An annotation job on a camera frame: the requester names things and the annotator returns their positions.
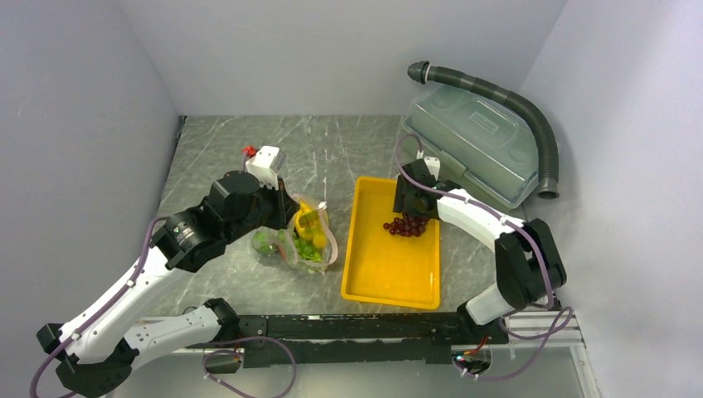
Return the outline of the dark red grapes bunch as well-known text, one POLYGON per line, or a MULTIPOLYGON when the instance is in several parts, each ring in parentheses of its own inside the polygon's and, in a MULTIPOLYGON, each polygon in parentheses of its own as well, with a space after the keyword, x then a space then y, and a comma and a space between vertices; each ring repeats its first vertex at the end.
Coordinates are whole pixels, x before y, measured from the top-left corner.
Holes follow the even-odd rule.
POLYGON ((402 237, 420 237, 428 229, 429 218, 420 216, 402 215, 395 217, 390 222, 382 224, 382 228, 390 235, 402 237))

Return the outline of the green artichoke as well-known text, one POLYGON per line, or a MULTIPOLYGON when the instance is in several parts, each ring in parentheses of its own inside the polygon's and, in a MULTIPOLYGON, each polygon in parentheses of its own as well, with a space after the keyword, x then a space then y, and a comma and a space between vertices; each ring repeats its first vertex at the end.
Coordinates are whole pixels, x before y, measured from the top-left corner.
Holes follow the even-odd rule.
POLYGON ((258 230, 253 234, 251 246, 260 255, 278 255, 278 233, 273 230, 258 230))

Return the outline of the yellow banana bunch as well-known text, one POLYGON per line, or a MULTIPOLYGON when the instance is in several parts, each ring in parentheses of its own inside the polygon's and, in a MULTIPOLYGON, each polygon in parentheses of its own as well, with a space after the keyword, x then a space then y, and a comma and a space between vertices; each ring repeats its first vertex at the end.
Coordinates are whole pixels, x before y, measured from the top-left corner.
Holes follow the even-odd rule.
POLYGON ((327 246, 327 234, 322 227, 322 221, 327 220, 327 203, 323 201, 313 206, 301 200, 298 204, 299 210, 294 217, 294 229, 298 237, 317 250, 324 249, 327 246))

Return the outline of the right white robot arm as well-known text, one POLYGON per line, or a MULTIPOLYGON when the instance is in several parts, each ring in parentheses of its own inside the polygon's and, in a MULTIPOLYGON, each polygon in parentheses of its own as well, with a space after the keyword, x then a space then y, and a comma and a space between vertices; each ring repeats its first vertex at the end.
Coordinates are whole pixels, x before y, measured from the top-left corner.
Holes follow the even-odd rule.
POLYGON ((529 306, 548 306, 567 273, 550 227, 524 221, 471 196, 457 183, 438 179, 436 158, 416 159, 399 169, 394 210, 456 226, 491 250, 495 280, 458 307, 457 333, 467 344, 486 337, 489 323, 529 306))

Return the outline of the clear pink zip top bag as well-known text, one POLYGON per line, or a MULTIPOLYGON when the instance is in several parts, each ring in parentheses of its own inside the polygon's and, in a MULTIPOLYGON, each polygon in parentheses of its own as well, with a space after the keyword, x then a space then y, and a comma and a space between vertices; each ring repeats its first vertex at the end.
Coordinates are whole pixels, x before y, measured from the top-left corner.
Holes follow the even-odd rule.
POLYGON ((323 274, 339 256, 330 228, 327 202, 302 194, 293 195, 298 211, 282 230, 261 227, 250 240, 260 255, 277 256, 284 263, 310 274, 323 274))

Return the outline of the green grapes bunch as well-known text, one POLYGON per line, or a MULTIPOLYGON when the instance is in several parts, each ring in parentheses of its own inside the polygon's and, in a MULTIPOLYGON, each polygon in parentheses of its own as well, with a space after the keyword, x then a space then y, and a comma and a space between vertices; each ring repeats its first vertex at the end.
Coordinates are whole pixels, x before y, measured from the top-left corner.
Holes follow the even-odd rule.
POLYGON ((313 245, 312 241, 303 240, 295 236, 293 238, 293 244, 298 253, 298 257, 302 260, 312 261, 313 263, 322 262, 322 252, 313 245))

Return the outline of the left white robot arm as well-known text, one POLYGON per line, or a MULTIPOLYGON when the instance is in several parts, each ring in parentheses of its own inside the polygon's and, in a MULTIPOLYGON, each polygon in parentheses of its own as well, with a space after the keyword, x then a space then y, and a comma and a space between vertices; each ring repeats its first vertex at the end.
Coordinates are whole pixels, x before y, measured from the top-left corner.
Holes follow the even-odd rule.
POLYGON ((230 171, 199 204, 153 219, 136 262, 100 298, 71 321, 48 323, 37 332, 46 364, 55 366, 67 395, 104 396, 142 365, 183 347, 231 346, 240 336, 240 320, 223 298, 160 323, 139 320, 229 244, 261 227, 283 229, 297 210, 275 173, 230 171))

